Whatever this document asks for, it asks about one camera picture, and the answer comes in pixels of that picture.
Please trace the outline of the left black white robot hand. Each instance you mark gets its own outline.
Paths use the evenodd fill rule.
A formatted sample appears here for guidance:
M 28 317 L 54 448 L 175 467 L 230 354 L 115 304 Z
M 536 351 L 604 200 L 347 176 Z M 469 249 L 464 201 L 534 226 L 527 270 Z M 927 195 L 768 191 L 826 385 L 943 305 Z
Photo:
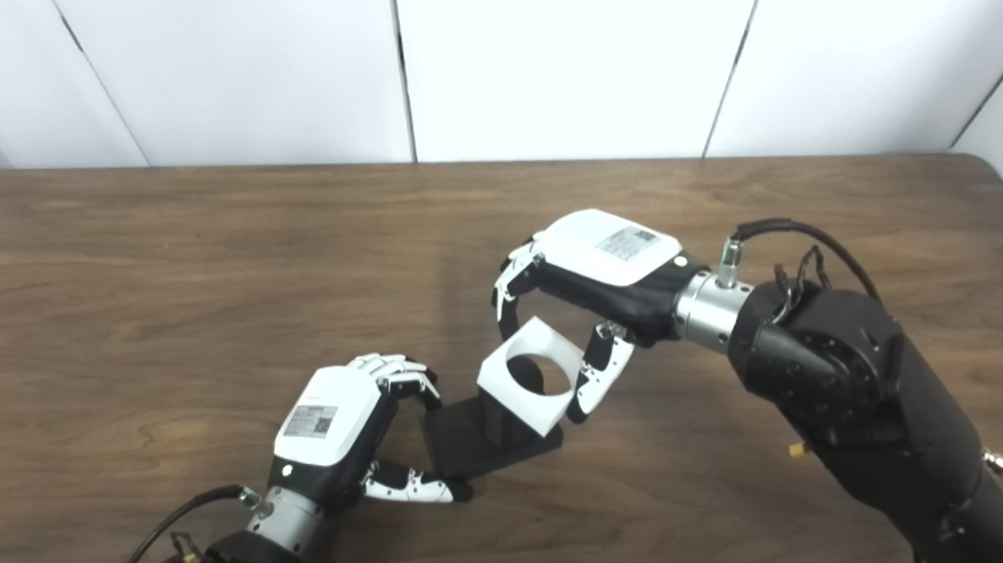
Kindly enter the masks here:
M 442 407 L 438 375 L 404 354 L 367 353 L 312 374 L 273 442 L 269 487 L 294 492 L 326 514 L 364 498 L 469 503 L 465 481 L 381 460 L 377 451 L 403 401 Z

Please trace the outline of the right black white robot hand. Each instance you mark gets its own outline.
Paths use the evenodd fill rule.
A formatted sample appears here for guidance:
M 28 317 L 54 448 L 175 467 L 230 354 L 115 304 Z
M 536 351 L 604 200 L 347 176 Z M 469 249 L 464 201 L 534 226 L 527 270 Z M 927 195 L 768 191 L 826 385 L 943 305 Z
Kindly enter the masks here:
M 570 421 L 583 424 L 635 348 L 683 339 L 680 295 L 708 271 L 668 234 L 586 209 L 559 218 L 509 253 L 491 304 L 503 339 L 519 329 L 519 300 L 533 291 L 600 318 L 590 332 L 566 411 Z

